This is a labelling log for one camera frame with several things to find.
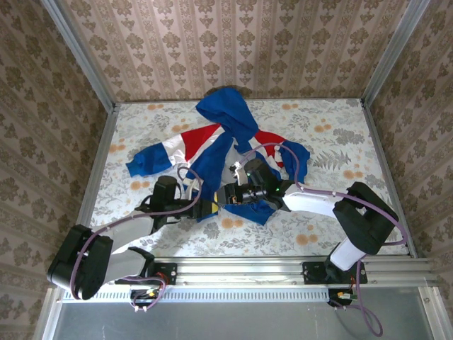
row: patterned wallpaper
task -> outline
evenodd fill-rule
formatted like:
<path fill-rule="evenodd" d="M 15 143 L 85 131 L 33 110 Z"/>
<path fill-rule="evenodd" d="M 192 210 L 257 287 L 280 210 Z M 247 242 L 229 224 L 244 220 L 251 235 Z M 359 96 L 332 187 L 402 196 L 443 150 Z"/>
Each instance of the patterned wallpaper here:
<path fill-rule="evenodd" d="M 105 111 L 39 1 L 0 1 L 0 339 L 31 339 Z"/>
<path fill-rule="evenodd" d="M 431 1 L 372 105 L 418 251 L 453 320 L 453 1 Z"/>
<path fill-rule="evenodd" d="M 65 0 L 115 101 L 361 97 L 408 1 Z"/>

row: purple cable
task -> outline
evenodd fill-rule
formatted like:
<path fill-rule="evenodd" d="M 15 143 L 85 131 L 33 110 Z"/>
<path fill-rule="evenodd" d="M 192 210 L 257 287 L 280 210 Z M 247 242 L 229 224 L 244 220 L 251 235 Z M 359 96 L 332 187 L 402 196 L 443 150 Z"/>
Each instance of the purple cable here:
<path fill-rule="evenodd" d="M 247 152 L 247 154 L 244 156 L 244 158 L 239 163 L 242 165 L 250 157 L 250 155 L 253 152 L 255 152 L 257 149 L 259 149 L 261 147 L 266 147 L 268 145 L 277 145 L 279 147 L 282 147 L 282 148 L 286 149 L 287 151 L 289 151 L 289 153 L 294 157 L 294 159 L 296 161 L 296 172 L 294 174 L 294 183 L 296 184 L 297 188 L 299 188 L 300 191 L 305 192 L 305 193 L 313 193 L 316 195 L 325 195 L 325 196 L 338 195 L 340 197 L 347 198 L 349 200 L 353 200 L 357 203 L 363 204 L 365 207 L 368 207 L 368 208 L 373 209 L 374 211 L 377 211 L 379 214 L 381 214 L 386 219 L 388 219 L 390 222 L 392 222 L 401 231 L 401 236 L 402 236 L 401 240 L 395 241 L 395 242 L 386 242 L 386 243 L 384 243 L 384 246 L 397 246 L 399 244 L 406 243 L 408 234 L 405 231 L 405 229 L 403 228 L 403 226 L 397 220 L 395 220 L 389 213 L 387 213 L 386 211 L 382 210 L 381 208 L 378 208 L 377 206 L 375 206 L 371 203 L 368 203 L 366 200 L 361 200 L 360 198 L 348 195 L 347 193 L 334 193 L 333 191 L 329 191 L 329 190 L 316 190 L 316 189 L 302 188 L 302 186 L 300 185 L 300 183 L 297 179 L 297 175 L 299 174 L 299 166 L 300 166 L 299 160 L 297 158 L 297 155 L 289 147 L 286 147 L 279 143 L 264 143 L 262 145 L 257 146 L 256 148 L 252 149 L 251 151 Z M 359 305 L 358 306 L 349 305 L 349 306 L 347 306 L 347 308 L 360 310 L 362 313 L 362 316 L 363 316 L 363 320 L 365 321 L 365 324 L 367 325 L 368 329 L 373 333 L 373 335 L 375 335 L 377 337 L 381 337 L 382 334 L 384 333 L 381 322 L 379 321 L 379 319 L 377 318 L 375 313 L 373 313 L 371 310 L 369 310 L 368 308 L 366 308 L 363 305 L 362 296 L 360 293 L 360 264 L 361 263 L 362 263 L 361 260 L 359 260 L 357 262 L 357 273 L 356 273 L 356 282 L 355 282 L 355 286 L 357 287 L 357 298 L 359 301 Z M 379 325 L 379 333 L 376 332 L 372 328 L 372 325 L 369 323 L 369 320 L 368 320 L 369 316 L 372 316 L 377 321 L 377 324 Z"/>
<path fill-rule="evenodd" d="M 74 264 L 74 268 L 72 269 L 71 279 L 69 281 L 69 287 L 71 288 L 72 297 L 75 300 L 80 300 L 79 296 L 77 296 L 77 294 L 76 294 L 76 276 L 77 276 L 77 271 L 79 270 L 80 263 L 82 261 L 82 258 L 84 257 L 84 254 L 85 254 L 86 250 L 88 249 L 88 247 L 91 244 L 91 242 L 99 234 L 102 234 L 103 232 L 106 232 L 107 230 L 109 230 L 109 229 L 111 229 L 113 227 L 121 225 L 122 223 L 130 221 L 130 220 L 133 220 L 135 218 L 140 218 L 140 217 L 145 217 L 145 216 L 160 216 L 160 215 L 168 215 L 168 214 L 177 214 L 177 213 L 181 213 L 183 211 L 186 211 L 188 209 L 191 209 L 191 207 L 193 207 L 196 204 L 196 202 L 200 199 L 200 195 L 201 195 L 201 187 L 202 187 L 201 178 L 198 176 L 198 174 L 195 171 L 193 171 L 192 169 L 189 169 L 186 166 L 180 166 L 178 168 L 178 173 L 179 173 L 180 169 L 186 169 L 187 171 L 191 172 L 195 176 L 195 179 L 198 181 L 198 185 L 200 186 L 200 190 L 198 191 L 197 195 L 195 196 L 193 202 L 191 204 L 189 204 L 187 207 L 184 207 L 184 208 L 181 208 L 181 209 L 177 209 L 177 210 L 161 211 L 161 212 L 148 212 L 148 213 L 144 212 L 143 214 L 138 214 L 138 215 L 135 215 L 135 216 L 127 216 L 127 217 L 124 217 L 124 218 L 122 218 L 122 219 L 120 219 L 118 221 L 115 221 L 115 222 L 109 224 L 107 227 L 102 227 L 99 230 L 97 230 L 96 232 L 94 232 L 86 240 L 84 246 L 80 250 L 79 255 L 77 256 L 77 259 L 76 259 L 76 263 Z"/>
<path fill-rule="evenodd" d="M 154 299 L 154 301 L 151 302 L 151 304 L 149 306 L 147 306 L 147 309 L 152 308 L 164 296 L 165 289 L 167 288 L 167 284 L 166 284 L 165 280 L 163 280 L 162 278 L 158 278 L 158 277 L 135 278 L 134 276 L 126 276 L 123 279 L 127 280 L 127 281 L 136 281 L 136 282 L 153 280 L 153 281 L 159 281 L 160 283 L 162 283 L 162 290 L 159 292 L 159 294 L 157 295 L 156 299 Z M 136 306 L 135 303 L 136 303 L 137 300 L 138 300 L 138 296 L 134 297 L 134 300 L 132 301 L 132 306 L 133 307 Z"/>

